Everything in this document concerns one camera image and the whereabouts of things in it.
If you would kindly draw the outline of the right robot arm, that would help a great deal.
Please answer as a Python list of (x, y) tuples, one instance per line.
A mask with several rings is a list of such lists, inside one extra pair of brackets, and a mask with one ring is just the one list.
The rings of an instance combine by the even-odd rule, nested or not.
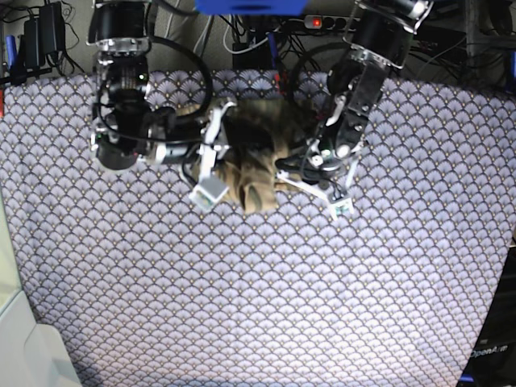
[[(111, 172), (145, 164), (177, 164), (191, 186), (189, 200), (207, 212), (229, 187), (215, 169), (229, 150), (224, 119), (236, 107), (233, 98), (212, 102), (213, 80), (205, 62), (190, 49), (155, 34), (159, 9), (194, 16), (166, 1), (95, 1), (87, 43), (98, 50), (94, 66), (97, 90), (92, 105), (90, 149)], [(147, 54), (162, 45), (197, 66), (206, 91), (200, 106), (179, 114), (172, 107), (153, 108)]]

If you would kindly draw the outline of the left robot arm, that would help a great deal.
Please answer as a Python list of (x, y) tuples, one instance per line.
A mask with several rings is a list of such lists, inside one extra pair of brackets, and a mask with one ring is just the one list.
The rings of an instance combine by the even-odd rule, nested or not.
[(327, 74), (328, 96), (291, 156), (276, 162), (277, 178), (323, 200), (333, 219), (354, 211), (349, 193), (366, 146), (365, 129), (382, 86), (392, 69), (402, 69), (432, 1), (356, 1), (340, 43), (325, 44), (304, 54), (289, 76), (287, 100), (302, 66), (313, 56), (340, 49), (343, 55)]

